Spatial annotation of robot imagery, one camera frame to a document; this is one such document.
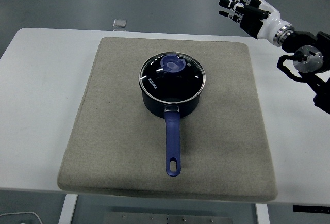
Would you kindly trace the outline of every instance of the beige mat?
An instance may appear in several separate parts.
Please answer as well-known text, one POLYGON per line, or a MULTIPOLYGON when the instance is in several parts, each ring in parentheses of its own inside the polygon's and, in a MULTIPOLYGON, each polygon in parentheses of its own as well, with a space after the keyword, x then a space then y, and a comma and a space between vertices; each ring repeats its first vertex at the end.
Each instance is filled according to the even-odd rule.
POLYGON ((248 47, 215 41, 104 38, 58 175, 66 191, 268 201, 274 171, 248 47), (144 106, 138 75, 162 52, 198 60, 206 85, 181 119, 181 174, 165 170, 165 122, 144 106))

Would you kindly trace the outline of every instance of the white table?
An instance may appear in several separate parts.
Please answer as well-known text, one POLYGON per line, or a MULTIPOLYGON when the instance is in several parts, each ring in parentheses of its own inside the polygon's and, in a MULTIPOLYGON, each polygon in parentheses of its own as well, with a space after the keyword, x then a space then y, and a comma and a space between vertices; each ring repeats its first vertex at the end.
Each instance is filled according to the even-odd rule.
POLYGON ((273 202, 330 205, 330 115, 314 107, 307 84, 277 69, 281 48, 251 37, 19 30, 0 59, 0 189, 62 192, 57 173, 103 37, 247 44, 278 187, 273 202))

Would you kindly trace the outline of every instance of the blue handle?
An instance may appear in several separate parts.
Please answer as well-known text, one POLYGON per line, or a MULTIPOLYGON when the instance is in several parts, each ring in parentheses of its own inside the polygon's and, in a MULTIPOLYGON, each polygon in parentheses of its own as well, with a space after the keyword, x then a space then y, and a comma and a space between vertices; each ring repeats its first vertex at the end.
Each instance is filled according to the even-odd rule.
POLYGON ((175 177, 181 172, 180 112, 165 111, 164 118, 166 124, 166 172, 169 176, 175 177))

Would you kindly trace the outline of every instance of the saucepan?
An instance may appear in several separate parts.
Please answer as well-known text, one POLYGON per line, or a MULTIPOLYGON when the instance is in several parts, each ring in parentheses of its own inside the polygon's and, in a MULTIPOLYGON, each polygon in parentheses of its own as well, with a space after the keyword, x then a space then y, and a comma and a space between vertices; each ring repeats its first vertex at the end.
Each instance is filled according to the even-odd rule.
POLYGON ((181 172, 180 118, 197 107, 205 85, 205 71, 197 60, 178 52, 165 52, 148 59, 139 74, 147 109, 165 119, 166 172, 181 172))

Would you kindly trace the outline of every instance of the cable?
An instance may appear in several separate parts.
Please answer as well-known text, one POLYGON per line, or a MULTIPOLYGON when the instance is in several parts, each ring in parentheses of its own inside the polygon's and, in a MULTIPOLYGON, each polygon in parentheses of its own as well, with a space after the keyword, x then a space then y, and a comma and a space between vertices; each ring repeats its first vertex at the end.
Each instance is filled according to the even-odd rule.
POLYGON ((40 224, 43 224, 39 215, 35 212, 30 212, 30 211, 27 211, 27 212, 16 212, 16 213, 4 213, 4 214, 0 214, 0 217, 1 216, 4 216, 4 215, 21 215, 21 214, 33 214, 37 217, 37 219, 39 220, 40 224))

